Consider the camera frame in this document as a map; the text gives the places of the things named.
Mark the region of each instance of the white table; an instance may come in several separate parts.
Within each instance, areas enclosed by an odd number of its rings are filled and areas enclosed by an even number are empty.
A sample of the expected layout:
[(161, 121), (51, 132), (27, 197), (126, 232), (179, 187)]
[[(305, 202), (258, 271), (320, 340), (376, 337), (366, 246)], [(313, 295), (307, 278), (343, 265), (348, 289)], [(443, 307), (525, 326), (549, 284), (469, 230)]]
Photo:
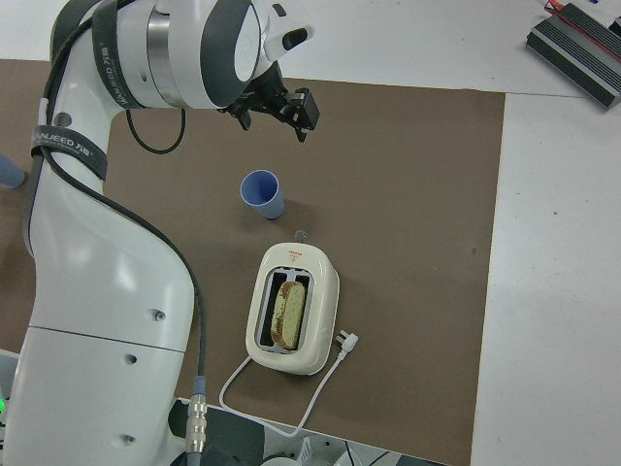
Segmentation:
[[(285, 76), (508, 93), (473, 466), (621, 464), (621, 109), (524, 49), (543, 0), (304, 3)], [(47, 59), (63, 4), (4, 0), (0, 58)]]

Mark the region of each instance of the brown table surface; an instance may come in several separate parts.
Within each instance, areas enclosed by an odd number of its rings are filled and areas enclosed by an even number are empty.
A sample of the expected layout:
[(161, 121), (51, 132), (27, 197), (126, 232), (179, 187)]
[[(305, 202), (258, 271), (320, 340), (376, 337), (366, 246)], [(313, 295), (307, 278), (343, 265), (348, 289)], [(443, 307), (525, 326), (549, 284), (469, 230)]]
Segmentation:
[[(48, 68), (0, 62), (0, 150), (24, 169)], [(152, 155), (134, 143), (119, 116), (107, 194), (169, 235), (195, 269), (210, 313), (210, 403), (217, 404), (222, 384), (246, 356), (261, 257), (304, 229), (341, 276), (336, 331), (360, 336), (307, 428), (469, 464), (504, 95), (288, 84), (310, 87), (321, 110), (304, 145), (267, 116), (253, 116), (245, 133), (228, 116), (189, 111), (177, 152)], [(135, 120), (156, 147), (177, 136), (179, 111), (140, 111)], [(241, 179), (257, 168), (279, 176), (286, 208), (277, 220), (257, 215), (239, 197)], [(23, 199), (23, 188), (0, 190), (0, 348), (13, 351), (34, 293), (34, 267), (21, 239)], [(193, 329), (179, 395), (189, 393), (195, 349)], [(336, 353), (334, 347), (330, 364)], [(319, 381), (251, 364), (227, 400), (295, 424)]]

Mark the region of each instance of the blue cup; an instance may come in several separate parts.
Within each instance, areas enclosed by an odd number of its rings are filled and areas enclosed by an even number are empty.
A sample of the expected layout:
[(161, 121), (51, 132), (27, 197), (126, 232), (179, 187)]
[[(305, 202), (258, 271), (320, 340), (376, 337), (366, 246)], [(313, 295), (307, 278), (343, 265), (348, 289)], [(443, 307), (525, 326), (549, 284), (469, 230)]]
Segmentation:
[(269, 170), (248, 173), (240, 186), (242, 199), (265, 218), (278, 218), (284, 212), (284, 199), (278, 178)]
[(20, 187), (24, 180), (24, 173), (10, 158), (0, 153), (0, 184), (15, 189)]

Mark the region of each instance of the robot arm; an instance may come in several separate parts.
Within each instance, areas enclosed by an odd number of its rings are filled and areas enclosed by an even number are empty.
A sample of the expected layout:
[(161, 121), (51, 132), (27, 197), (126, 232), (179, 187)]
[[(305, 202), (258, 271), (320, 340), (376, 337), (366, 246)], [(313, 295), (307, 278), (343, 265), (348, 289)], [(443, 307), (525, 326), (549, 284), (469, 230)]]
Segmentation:
[[(25, 236), (36, 298), (7, 413), (3, 464), (168, 466), (200, 458), (167, 416), (197, 281), (179, 251), (103, 195), (111, 121), (124, 109), (275, 116), (298, 139), (318, 110), (277, 60), (312, 36), (295, 0), (71, 0), (52, 37), (34, 133)], [(199, 375), (202, 375), (201, 351)]]

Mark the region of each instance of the white power cord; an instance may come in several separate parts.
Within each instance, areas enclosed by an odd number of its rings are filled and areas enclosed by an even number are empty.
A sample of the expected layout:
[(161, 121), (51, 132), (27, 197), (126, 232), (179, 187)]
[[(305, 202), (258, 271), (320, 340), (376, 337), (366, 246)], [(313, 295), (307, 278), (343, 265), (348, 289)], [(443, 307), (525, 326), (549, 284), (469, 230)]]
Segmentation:
[(234, 415), (245, 417), (246, 419), (249, 419), (249, 420), (253, 420), (254, 422), (257, 422), (263, 425), (264, 427), (270, 430), (273, 430), (274, 432), (276, 432), (277, 434), (280, 434), (283, 437), (292, 439), (293, 437), (295, 437), (302, 431), (304, 424), (306, 424), (307, 419), (311, 415), (312, 408), (314, 407), (314, 404), (317, 401), (317, 398), (319, 397), (319, 393), (323, 389), (324, 385), (328, 382), (328, 379), (332, 377), (332, 374), (334, 374), (334, 371), (337, 370), (337, 367), (339, 367), (339, 364), (341, 364), (341, 362), (345, 359), (345, 357), (354, 349), (354, 347), (358, 343), (358, 336), (355, 333), (346, 333), (346, 332), (341, 331), (341, 334), (337, 337), (337, 341), (341, 344), (341, 352), (337, 356), (337, 360), (334, 362), (330, 370), (326, 373), (325, 376), (323, 376), (323, 379), (319, 383), (319, 386), (314, 391), (314, 395), (312, 396), (310, 400), (310, 403), (309, 403), (309, 406), (307, 407), (306, 412), (302, 416), (302, 420), (300, 421), (300, 423), (298, 424), (298, 426), (295, 428), (293, 432), (285, 432), (283, 430), (280, 430), (260, 417), (249, 415), (247, 413), (242, 413), (241, 411), (237, 411), (227, 406), (224, 403), (224, 393), (229, 388), (233, 380), (242, 372), (245, 366), (247, 366), (248, 363), (252, 360), (250, 356), (244, 360), (244, 362), (240, 365), (240, 367), (238, 367), (237, 370), (233, 374), (231, 374), (231, 377), (229, 377), (228, 381), (226, 381), (226, 383), (222, 386), (222, 389), (220, 390), (220, 397), (219, 397), (220, 406), (225, 411), (228, 411), (229, 413), (233, 413)]

